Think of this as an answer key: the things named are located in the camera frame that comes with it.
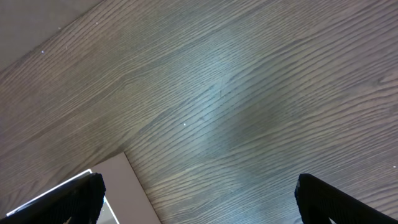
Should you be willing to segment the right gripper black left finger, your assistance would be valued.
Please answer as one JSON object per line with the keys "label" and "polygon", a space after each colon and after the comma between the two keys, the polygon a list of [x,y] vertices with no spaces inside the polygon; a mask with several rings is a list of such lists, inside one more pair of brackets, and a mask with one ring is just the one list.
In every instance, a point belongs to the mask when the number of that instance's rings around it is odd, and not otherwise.
{"label": "right gripper black left finger", "polygon": [[105,192],[103,176],[88,174],[1,219],[1,224],[95,224],[104,204]]}

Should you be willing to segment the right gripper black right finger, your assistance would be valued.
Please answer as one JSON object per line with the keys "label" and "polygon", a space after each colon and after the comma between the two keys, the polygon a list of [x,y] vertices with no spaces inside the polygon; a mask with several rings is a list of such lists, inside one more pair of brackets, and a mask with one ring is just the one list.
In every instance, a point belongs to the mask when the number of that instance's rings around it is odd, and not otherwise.
{"label": "right gripper black right finger", "polygon": [[311,174],[299,175],[295,199],[304,224],[397,224]]}

